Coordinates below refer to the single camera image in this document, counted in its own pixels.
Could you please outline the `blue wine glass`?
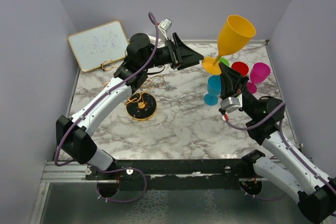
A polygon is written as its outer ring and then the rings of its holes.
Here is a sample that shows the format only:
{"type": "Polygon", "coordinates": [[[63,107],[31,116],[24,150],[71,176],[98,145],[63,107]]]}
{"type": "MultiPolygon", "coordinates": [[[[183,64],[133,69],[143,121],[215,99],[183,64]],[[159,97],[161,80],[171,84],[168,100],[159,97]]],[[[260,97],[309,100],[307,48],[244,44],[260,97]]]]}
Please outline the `blue wine glass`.
{"type": "Polygon", "coordinates": [[[218,97],[221,94],[222,85],[220,76],[211,76],[207,81],[207,93],[204,96],[206,105],[215,106],[218,103],[218,97]]]}

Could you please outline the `red wine glass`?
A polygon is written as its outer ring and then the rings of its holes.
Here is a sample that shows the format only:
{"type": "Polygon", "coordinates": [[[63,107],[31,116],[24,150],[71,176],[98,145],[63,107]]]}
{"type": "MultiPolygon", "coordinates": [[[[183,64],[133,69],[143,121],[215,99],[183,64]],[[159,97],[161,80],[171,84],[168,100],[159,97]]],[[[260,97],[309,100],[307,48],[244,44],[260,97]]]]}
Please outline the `red wine glass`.
{"type": "Polygon", "coordinates": [[[249,73],[249,67],[246,63],[237,61],[234,62],[231,68],[237,72],[239,72],[243,77],[247,76],[249,73]]]}

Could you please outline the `green wine glass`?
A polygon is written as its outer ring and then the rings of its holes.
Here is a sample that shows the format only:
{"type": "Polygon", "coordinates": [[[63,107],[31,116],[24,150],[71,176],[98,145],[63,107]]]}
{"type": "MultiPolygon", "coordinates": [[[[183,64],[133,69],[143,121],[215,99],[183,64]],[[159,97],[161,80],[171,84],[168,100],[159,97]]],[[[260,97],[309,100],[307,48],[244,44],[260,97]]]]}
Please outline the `green wine glass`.
{"type": "Polygon", "coordinates": [[[221,58],[219,58],[218,62],[221,62],[224,65],[230,67],[230,63],[229,63],[229,61],[226,58],[221,57],[221,58]]]}

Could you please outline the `pink wine glass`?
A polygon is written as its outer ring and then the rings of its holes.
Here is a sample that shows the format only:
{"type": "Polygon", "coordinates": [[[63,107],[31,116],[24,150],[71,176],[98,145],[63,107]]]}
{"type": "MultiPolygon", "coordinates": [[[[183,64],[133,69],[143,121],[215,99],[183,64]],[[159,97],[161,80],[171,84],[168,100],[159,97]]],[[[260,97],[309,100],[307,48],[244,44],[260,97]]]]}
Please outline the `pink wine glass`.
{"type": "Polygon", "coordinates": [[[249,76],[249,81],[247,82],[247,90],[251,93],[254,94],[257,92],[257,86],[256,84],[260,84],[263,81],[266,80],[266,78],[270,75],[271,73],[271,68],[263,63],[263,62],[258,62],[255,63],[249,76]]]}

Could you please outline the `orange wine glass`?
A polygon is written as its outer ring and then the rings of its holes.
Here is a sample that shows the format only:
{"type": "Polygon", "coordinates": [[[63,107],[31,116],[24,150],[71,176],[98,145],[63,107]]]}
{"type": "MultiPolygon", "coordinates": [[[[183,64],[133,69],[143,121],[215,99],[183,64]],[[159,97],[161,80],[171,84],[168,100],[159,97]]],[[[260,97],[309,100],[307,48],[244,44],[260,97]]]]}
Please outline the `orange wine glass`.
{"type": "Polygon", "coordinates": [[[240,51],[255,35],[256,28],[248,19],[229,15],[218,35],[218,55],[216,58],[205,57],[202,61],[203,69],[213,75],[221,74],[219,59],[240,51]]]}

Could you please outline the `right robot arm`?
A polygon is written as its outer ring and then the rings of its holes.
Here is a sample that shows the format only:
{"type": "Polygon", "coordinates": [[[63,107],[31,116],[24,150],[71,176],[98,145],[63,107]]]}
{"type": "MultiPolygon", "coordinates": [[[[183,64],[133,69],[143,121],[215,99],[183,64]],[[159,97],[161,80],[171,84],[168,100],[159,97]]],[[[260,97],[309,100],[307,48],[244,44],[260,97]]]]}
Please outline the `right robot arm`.
{"type": "Polygon", "coordinates": [[[243,157],[242,173],[271,181],[297,203],[311,223],[322,223],[335,215],[335,179],[306,158],[282,131],[286,104],[271,96],[256,99],[247,89],[248,77],[223,63],[219,68],[223,120],[234,129],[247,131],[282,163],[278,166],[253,151],[243,157]]]}

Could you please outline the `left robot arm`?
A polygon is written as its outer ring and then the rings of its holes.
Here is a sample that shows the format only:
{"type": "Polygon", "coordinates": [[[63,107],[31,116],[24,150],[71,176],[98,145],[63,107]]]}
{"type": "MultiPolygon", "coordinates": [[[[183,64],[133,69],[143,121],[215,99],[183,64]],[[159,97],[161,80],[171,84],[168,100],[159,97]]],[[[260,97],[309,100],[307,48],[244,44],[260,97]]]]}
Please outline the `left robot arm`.
{"type": "Polygon", "coordinates": [[[56,121],[57,150],[66,152],[79,164],[88,164],[98,169],[99,175],[110,179],[115,175],[115,159],[98,148],[92,140],[101,122],[121,102],[133,95],[148,78],[148,69],[170,65],[182,70],[199,64],[204,57],[183,43],[177,33],[159,48],[152,44],[148,35],[137,33],[130,38],[126,57],[117,68],[106,87],[83,109],[71,117],[61,116],[56,121]]]}

